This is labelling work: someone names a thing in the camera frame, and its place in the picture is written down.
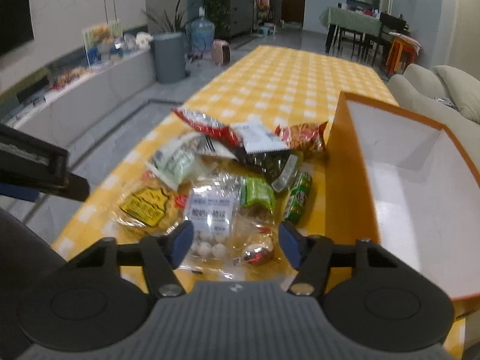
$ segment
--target open box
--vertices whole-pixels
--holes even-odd
[[[457,317],[479,308],[480,174],[453,133],[341,92],[327,152],[325,235],[378,242],[442,288]]]

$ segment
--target white ball candy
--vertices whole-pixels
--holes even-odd
[[[222,232],[217,232],[217,233],[215,233],[214,237],[215,237],[215,241],[217,241],[218,243],[223,244],[223,243],[227,240],[228,234],[227,234],[226,232],[224,232],[224,231],[222,231]]]
[[[208,230],[200,232],[200,239],[205,242],[209,242],[212,239],[212,233]]]
[[[213,246],[212,253],[216,259],[224,259],[227,256],[227,247],[223,244],[217,244]]]
[[[208,242],[202,242],[198,245],[197,253],[203,259],[206,259],[212,254],[212,246]]]
[[[190,247],[190,253],[196,253],[197,252],[197,249],[198,249],[198,242],[197,241],[193,241],[191,243],[191,247]]]

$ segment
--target television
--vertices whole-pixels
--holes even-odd
[[[0,0],[0,56],[33,40],[29,0]]]

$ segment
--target orange stool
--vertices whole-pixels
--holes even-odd
[[[400,66],[400,59],[402,57],[402,53],[408,53],[407,58],[407,66],[415,61],[415,57],[417,56],[417,52],[415,48],[402,38],[395,37],[392,42],[392,47],[388,52],[388,59],[387,59],[387,75],[393,71],[396,73],[399,66]]]

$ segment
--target green package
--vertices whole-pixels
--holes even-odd
[[[311,187],[311,176],[307,172],[299,173],[290,191],[283,218],[296,225],[302,216],[303,206]]]
[[[260,177],[245,177],[242,187],[241,204],[244,207],[261,205],[268,211],[275,208],[275,193],[265,179]]]

